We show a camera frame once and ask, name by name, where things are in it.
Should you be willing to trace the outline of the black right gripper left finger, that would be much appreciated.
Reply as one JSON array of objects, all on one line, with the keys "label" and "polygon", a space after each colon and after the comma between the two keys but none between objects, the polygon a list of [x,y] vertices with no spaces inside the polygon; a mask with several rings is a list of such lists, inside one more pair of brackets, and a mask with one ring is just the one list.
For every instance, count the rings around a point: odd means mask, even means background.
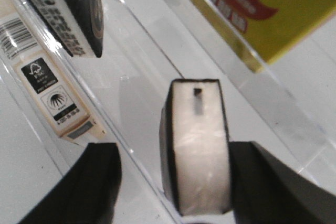
[{"label": "black right gripper left finger", "polygon": [[90,143],[21,223],[112,223],[122,180],[116,143]]}]

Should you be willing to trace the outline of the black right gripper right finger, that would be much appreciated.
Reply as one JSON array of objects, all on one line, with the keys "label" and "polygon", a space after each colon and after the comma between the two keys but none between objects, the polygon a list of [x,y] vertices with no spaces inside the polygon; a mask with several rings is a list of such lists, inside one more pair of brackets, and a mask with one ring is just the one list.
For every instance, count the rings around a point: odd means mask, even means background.
[{"label": "black right gripper right finger", "polygon": [[335,223],[335,195],[256,142],[230,142],[236,223]]}]

